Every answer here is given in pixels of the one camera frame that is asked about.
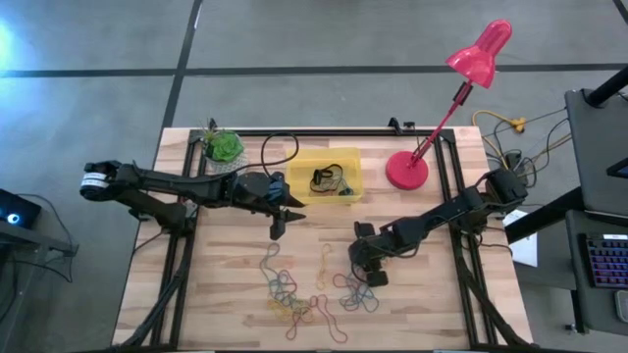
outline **lamp shade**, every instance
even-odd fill
[[[485,88],[491,87],[495,75],[495,56],[512,34],[512,26],[506,20],[491,22],[478,40],[470,47],[460,49],[446,62],[457,72]]]

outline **white label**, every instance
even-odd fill
[[[105,181],[100,181],[100,180],[94,180],[94,179],[84,179],[81,183],[80,186],[98,186],[98,187],[107,187],[109,186],[108,183],[106,183]]]
[[[98,180],[104,180],[105,177],[107,176],[105,176],[102,173],[85,173],[85,175],[82,176],[83,179],[92,178],[92,179],[98,179]]]
[[[604,239],[610,240],[628,240],[628,235],[626,234],[605,234]]]

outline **plant pot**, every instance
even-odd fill
[[[243,146],[244,143],[242,142],[242,139],[239,136],[237,137],[237,139],[239,140],[239,143],[242,144]],[[207,174],[218,175],[218,174],[230,173],[238,168],[242,168],[248,165],[249,164],[248,158],[246,157],[245,152],[246,151],[240,152],[240,154],[237,155],[237,157],[235,157],[235,159],[232,160],[231,162],[214,161],[213,159],[205,156],[205,159],[207,159],[207,166],[208,166]],[[237,173],[242,174],[244,173],[244,170],[241,170]]]

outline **white paper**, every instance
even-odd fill
[[[506,227],[518,219],[526,216],[528,213],[514,210],[506,215],[503,219],[503,226]],[[539,258],[537,254],[537,234],[531,234],[521,240],[510,244],[512,250],[512,260],[519,264],[532,267],[539,267]]]

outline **lamp base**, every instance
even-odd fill
[[[428,179],[428,164],[422,158],[414,167],[408,167],[412,152],[401,151],[393,154],[386,163],[386,177],[392,185],[403,190],[414,190]]]

